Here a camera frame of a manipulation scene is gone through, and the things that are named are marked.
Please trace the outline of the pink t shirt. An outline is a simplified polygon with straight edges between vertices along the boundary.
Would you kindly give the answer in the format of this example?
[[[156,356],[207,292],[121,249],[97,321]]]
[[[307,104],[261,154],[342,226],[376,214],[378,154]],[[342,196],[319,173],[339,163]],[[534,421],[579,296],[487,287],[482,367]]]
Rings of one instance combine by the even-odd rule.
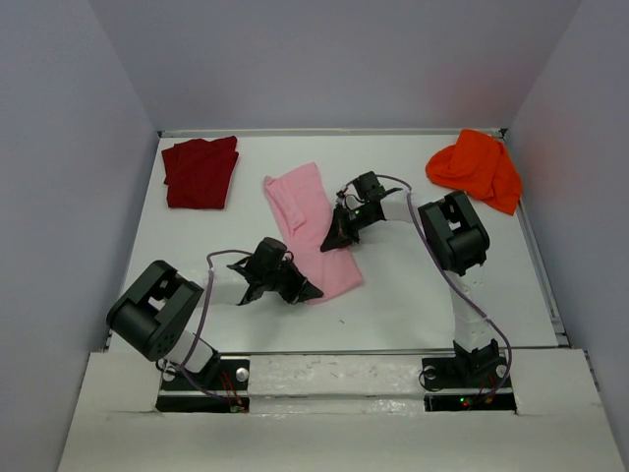
[[[309,303],[333,300],[363,283],[348,249],[320,250],[332,222],[332,207],[315,163],[299,166],[280,177],[266,176],[263,192],[284,244],[308,281],[323,292]]]

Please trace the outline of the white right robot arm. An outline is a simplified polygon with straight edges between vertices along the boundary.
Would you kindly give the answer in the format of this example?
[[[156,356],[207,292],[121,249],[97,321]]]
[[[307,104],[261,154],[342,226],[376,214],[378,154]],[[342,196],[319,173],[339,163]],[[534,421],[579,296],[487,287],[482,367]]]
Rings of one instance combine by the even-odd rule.
[[[360,231],[380,221],[412,223],[449,285],[455,321],[454,347],[472,354],[491,344],[486,316],[473,301],[473,289],[480,285],[473,267],[483,266],[489,237],[469,198],[462,191],[429,202],[418,198],[409,184],[398,178],[387,188],[385,177],[370,171],[353,179],[336,193],[332,220],[319,249],[325,253],[360,242]]]

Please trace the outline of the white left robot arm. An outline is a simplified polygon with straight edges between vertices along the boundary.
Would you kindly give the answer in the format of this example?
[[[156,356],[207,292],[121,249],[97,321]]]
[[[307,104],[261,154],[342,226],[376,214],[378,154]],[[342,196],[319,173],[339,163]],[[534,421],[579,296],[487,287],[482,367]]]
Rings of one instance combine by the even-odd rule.
[[[109,310],[109,329],[150,362],[165,360],[182,373],[200,374],[220,362],[219,352],[201,339],[210,306],[243,307],[267,292],[288,305],[323,297],[287,246],[273,238],[263,238],[252,252],[213,252],[206,262],[205,286],[163,260],[149,264]]]

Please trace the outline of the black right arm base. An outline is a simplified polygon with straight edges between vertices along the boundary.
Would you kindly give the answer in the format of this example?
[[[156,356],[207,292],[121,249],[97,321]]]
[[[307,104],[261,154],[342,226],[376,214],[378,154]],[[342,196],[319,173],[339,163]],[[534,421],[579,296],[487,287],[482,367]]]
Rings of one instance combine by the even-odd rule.
[[[516,400],[506,368],[507,359],[494,339],[471,352],[454,342],[452,356],[424,358],[418,382],[425,391],[426,411],[515,413]]]

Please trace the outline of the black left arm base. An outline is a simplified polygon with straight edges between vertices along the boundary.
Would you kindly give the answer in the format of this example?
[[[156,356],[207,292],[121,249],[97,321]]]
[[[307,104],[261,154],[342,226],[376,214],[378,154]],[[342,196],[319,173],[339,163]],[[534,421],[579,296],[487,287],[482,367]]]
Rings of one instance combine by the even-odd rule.
[[[176,364],[155,363],[161,374],[155,408],[162,413],[247,413],[251,360],[214,356],[199,373],[183,374]]]

